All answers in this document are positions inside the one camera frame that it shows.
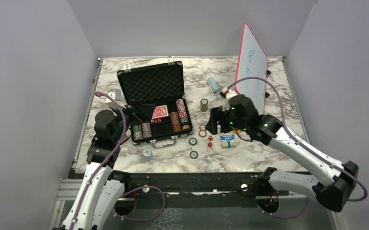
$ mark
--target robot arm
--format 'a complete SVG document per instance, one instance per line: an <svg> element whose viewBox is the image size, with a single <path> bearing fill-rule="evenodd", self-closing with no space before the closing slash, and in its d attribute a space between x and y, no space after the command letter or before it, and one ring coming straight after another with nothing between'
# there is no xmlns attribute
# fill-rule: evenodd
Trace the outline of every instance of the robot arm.
<svg viewBox="0 0 369 230"><path fill-rule="evenodd" d="M131 101L132 107L125 107L123 113L126 126L133 122L150 121L154 104L144 105ZM118 113L111 110L103 110L96 114L93 138L87 156L87 166L81 187L69 214L62 223L60 230L101 230L108 214L111 212L117 200L130 189L129 173L113 171L112 168L120 148L109 157L106 164L101 162L107 158L115 148L123 133L123 119Z"/></svg>
<svg viewBox="0 0 369 230"><path fill-rule="evenodd" d="M254 189L272 191L286 190L315 198L325 208L332 211L341 211L356 183L348 176L341 173L335 167L349 172L354 177L358 176L358 166L353 162L342 163L339 160L324 154L314 148L293 132L285 130L282 121L272 115L259 115L250 98L237 94L232 90L221 93L225 97L222 107L211 109L211 116L206 129L212 134L217 134L217 124L222 132L232 130L245 131L251 141L260 141L280 152L286 154L312 175L301 175L268 168L261 175L261 186ZM331 162L325 164L306 149L308 146L320 157Z"/></svg>

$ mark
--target marble table surface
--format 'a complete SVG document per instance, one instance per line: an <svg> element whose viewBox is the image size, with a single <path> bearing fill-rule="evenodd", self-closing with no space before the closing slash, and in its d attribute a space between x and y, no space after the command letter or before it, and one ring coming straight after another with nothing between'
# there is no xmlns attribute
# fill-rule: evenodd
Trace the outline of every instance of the marble table surface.
<svg viewBox="0 0 369 230"><path fill-rule="evenodd" d="M198 135L199 126L206 124L209 112L200 111L200 99L209 100L209 108L223 105L219 96L214 96L207 84L209 77L214 77L219 87L228 86L235 80L237 57L175 57L181 60L184 68L185 99L194 126L194 134L185 138L178 138L173 147L154 149L151 144L134 146L131 141L121 146L121 152L114 169L130 173L206 173L206 172L262 172L267 167L276 167L284 171L305 171L303 167L283 153L257 142L245 142L236 137L237 146L233 149L222 149L218 142L218 135L213 139L213 147L207 147L208 139ZM116 72L123 69L128 62L131 68L166 63L167 57L138 57L138 58L105 58L97 81L96 91L108 92L111 89L121 89ZM304 137L300 117L290 90L290 86L281 62L281 57L268 58L268 69L272 72L268 81L278 89L285 104L287 125L298 136ZM265 113L280 118L279 102L273 90L267 86L270 97L265 99ZM108 107L104 99L93 98L84 137L79 152L76 173L84 173L87 151L94 132L95 115ZM195 137L198 144L191 146L188 140ZM142 150L150 148L154 158L148 161L142 155ZM189 157L190 151L195 150L197 159Z"/></svg>

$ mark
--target red playing card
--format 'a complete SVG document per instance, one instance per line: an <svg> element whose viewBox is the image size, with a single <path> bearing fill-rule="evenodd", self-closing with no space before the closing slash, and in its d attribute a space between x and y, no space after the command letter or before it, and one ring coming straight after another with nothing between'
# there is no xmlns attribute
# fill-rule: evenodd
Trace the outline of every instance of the red playing card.
<svg viewBox="0 0 369 230"><path fill-rule="evenodd" d="M157 106L153 111L152 119L165 116L169 116L168 106L167 105Z"/></svg>

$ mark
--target red dice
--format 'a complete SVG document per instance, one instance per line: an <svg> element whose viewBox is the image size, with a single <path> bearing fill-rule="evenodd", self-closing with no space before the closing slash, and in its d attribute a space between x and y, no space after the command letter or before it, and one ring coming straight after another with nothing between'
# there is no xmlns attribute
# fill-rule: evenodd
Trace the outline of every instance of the red dice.
<svg viewBox="0 0 369 230"><path fill-rule="evenodd" d="M155 119L152 119L150 122L152 124L159 124L159 123L162 123L162 119L161 118L155 118Z"/></svg>

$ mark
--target white wall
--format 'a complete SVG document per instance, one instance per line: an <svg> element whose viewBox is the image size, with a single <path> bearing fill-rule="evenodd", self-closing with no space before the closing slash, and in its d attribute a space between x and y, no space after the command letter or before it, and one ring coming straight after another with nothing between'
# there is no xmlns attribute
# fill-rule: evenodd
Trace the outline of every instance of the white wall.
<svg viewBox="0 0 369 230"><path fill-rule="evenodd" d="M100 57L237 56L248 23L269 56L289 53L317 0L68 0Z"/></svg>
<svg viewBox="0 0 369 230"><path fill-rule="evenodd" d="M66 1L0 1L0 230L48 227L96 63Z"/></svg>
<svg viewBox="0 0 369 230"><path fill-rule="evenodd" d="M286 64L310 140L356 162L369 189L369 1L320 0ZM343 212L349 229L369 229L369 197Z"/></svg>

